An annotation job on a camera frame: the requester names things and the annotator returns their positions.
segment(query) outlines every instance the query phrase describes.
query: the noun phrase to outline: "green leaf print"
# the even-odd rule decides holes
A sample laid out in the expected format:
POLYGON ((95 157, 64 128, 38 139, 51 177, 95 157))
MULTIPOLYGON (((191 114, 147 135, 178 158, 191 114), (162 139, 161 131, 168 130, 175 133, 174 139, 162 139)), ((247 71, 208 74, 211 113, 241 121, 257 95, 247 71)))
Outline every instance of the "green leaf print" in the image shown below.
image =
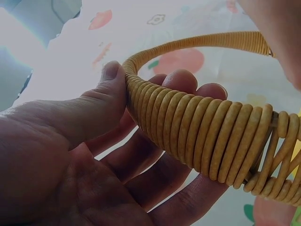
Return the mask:
POLYGON ((148 69, 151 69, 151 68, 157 66, 158 64, 159 64, 159 61, 156 60, 156 61, 152 62, 152 63, 148 66, 148 69))
POLYGON ((246 217, 247 217, 250 221, 255 222, 255 221, 254 221, 254 217, 253 217, 253 205, 246 204, 246 205, 244 206, 244 212, 245 212, 246 217))

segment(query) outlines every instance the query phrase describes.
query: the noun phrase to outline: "cross-wrapped binding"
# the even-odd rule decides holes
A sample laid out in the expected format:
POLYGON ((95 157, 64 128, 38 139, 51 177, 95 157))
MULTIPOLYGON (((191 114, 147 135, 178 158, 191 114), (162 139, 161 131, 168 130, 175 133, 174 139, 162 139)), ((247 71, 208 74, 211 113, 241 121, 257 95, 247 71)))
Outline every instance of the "cross-wrapped binding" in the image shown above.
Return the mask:
POLYGON ((252 107, 171 90, 144 81, 138 70, 151 59, 182 48, 234 48, 275 57, 260 32, 230 32, 173 41, 139 52, 124 62, 127 107, 138 126, 158 147, 197 172, 235 189, 301 205, 301 118, 276 113, 271 105, 252 107), (280 165, 277 177, 272 174, 280 165))

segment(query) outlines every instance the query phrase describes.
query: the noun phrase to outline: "red fruit print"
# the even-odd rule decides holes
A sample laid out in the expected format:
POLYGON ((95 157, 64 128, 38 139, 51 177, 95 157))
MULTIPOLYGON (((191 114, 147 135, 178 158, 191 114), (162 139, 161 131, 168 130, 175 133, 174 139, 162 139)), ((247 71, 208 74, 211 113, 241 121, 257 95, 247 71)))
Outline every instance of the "red fruit print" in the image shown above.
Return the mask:
POLYGON ((236 0, 227 0, 227 8, 232 13, 238 13, 238 9, 236 7, 236 0))
POLYGON ((112 11, 107 10, 105 12, 99 12, 92 20, 89 30, 99 29, 109 23, 112 19, 112 11))
POLYGON ((204 64, 204 55, 196 48, 179 49, 166 53, 159 60, 151 63, 155 74, 170 74, 178 69, 185 69, 191 73, 198 72, 204 64))
POLYGON ((112 43, 109 43, 108 45, 106 45, 103 48, 103 50, 101 51, 101 53, 98 55, 98 57, 92 63, 93 68, 96 68, 97 63, 104 58, 104 56, 106 55, 106 53, 110 50, 111 45, 112 45, 112 43))

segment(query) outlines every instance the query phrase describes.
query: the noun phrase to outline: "rattan handle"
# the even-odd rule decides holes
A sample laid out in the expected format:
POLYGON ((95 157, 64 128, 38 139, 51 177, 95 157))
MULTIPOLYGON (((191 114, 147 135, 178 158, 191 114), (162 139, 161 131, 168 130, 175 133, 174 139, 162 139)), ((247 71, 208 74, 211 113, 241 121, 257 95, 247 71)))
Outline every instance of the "rattan handle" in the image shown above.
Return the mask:
POLYGON ((298 115, 276 113, 271 105, 261 108, 203 98, 137 76, 138 70, 157 56, 200 46, 235 48, 275 57, 260 32, 198 36, 139 52, 123 64, 127 107, 133 119, 157 146, 212 180, 235 189, 244 184, 244 191, 253 195, 301 205, 301 168, 293 181, 287 179, 301 163, 301 152, 291 161, 295 143, 301 140, 298 115), (284 141, 276 151, 280 138, 284 141), (279 165, 278 175, 272 177, 279 165))

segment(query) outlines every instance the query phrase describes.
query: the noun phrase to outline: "hand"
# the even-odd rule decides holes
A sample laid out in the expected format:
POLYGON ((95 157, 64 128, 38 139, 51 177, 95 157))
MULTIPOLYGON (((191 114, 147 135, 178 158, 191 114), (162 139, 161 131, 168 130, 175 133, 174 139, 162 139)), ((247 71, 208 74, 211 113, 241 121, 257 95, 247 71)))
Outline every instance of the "hand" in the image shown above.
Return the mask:
MULTIPOLYGON (((197 90, 183 70, 151 81, 226 98, 217 84, 197 90)), ((0 225, 182 226, 201 218, 228 187, 200 174, 150 211, 190 169, 166 153, 160 157, 162 150, 140 130, 100 161, 94 158, 135 127, 125 105, 125 75, 111 62, 97 88, 77 99, 28 102, 0 114, 0 225)))

